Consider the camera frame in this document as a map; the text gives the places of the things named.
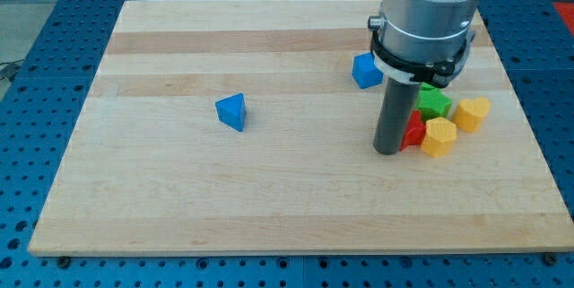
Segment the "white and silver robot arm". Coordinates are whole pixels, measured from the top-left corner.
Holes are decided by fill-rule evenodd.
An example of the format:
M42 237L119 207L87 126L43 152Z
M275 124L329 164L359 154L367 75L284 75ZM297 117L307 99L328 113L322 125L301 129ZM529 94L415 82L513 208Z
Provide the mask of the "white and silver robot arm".
M480 0L382 0L368 27L394 57L417 64L442 62L464 46Z

